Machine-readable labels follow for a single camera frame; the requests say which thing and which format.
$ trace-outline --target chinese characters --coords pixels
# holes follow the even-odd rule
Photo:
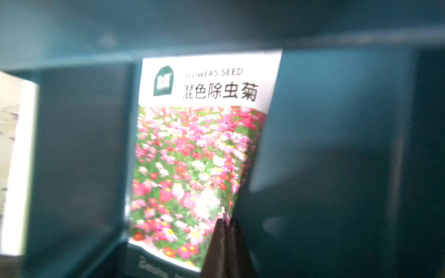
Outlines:
[[[184,96],[185,99],[205,99],[205,98],[236,98],[240,96],[241,99],[247,101],[256,101],[258,95],[259,85],[250,82],[244,82],[242,85],[231,82],[222,85],[221,83],[210,83],[207,86],[199,83],[198,85],[185,85]]]

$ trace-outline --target green logo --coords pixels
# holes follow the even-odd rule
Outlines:
[[[159,70],[154,79],[153,96],[171,95],[173,88],[173,70],[169,66],[165,66]]]

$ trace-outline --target yellow flower center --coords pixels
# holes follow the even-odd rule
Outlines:
[[[191,234],[190,236],[192,238],[200,238],[201,237],[201,234],[198,231],[191,231],[190,234]]]

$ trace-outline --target flower photo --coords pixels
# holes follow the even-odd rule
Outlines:
[[[140,107],[130,242],[200,269],[229,221],[266,114],[252,108]]]

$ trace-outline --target flower seed packet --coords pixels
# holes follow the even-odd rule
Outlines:
[[[281,50],[144,59],[130,275],[198,275],[252,166],[280,60]]]

